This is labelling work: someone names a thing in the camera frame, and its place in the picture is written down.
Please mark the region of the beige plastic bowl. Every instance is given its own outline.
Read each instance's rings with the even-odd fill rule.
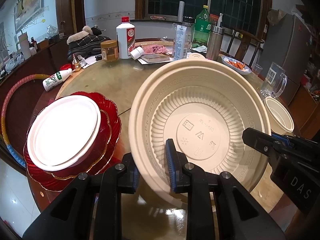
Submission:
[[[252,127],[271,134],[267,112],[253,87],[238,73],[197,53],[164,65],[140,87],[131,108],[129,140],[148,185],[164,200],[185,207],[170,190],[164,144],[205,171],[230,171],[249,191],[259,182],[267,157],[246,146]]]
[[[278,134],[293,132],[294,124],[287,109],[273,97],[266,97],[264,104],[269,116],[271,129]]]

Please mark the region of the white and green bottle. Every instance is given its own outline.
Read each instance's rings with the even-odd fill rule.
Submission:
[[[55,86],[64,82],[72,74],[72,69],[68,68],[67,70],[61,70],[55,73],[54,75],[45,79],[42,84],[46,91],[54,88]]]
[[[195,30],[192,39],[192,48],[202,45],[207,47],[211,30],[211,18],[208,12],[208,6],[204,5],[203,10],[196,17]]]

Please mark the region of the blue and white plate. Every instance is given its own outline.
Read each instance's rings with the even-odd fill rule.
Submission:
[[[240,62],[234,58],[222,56],[221,59],[222,59],[222,63],[224,65],[228,66],[229,68],[232,68],[234,71],[237,71],[240,75],[245,76],[245,75],[249,75],[251,73],[251,69],[247,66],[244,66],[243,70],[241,70],[241,69],[238,69],[238,68],[234,67],[233,65],[231,65],[230,62],[234,62],[234,63]]]

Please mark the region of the pink cloth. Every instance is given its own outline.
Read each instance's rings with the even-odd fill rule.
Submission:
[[[167,49],[162,45],[150,45],[142,48],[145,54],[166,53]]]

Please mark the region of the silver bolt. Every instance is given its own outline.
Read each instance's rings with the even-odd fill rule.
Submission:
[[[192,170],[195,166],[193,163],[186,163],[184,165],[184,167],[187,169],[187,170]]]
[[[79,179],[86,179],[88,177],[88,173],[82,172],[78,175]]]
[[[121,171],[121,170],[123,170],[123,169],[124,169],[124,164],[122,164],[122,163],[118,163],[118,164],[116,164],[115,168],[116,168],[116,170]]]
[[[221,176],[224,177],[225,179],[231,178],[231,173],[228,171],[223,171],[221,172]]]

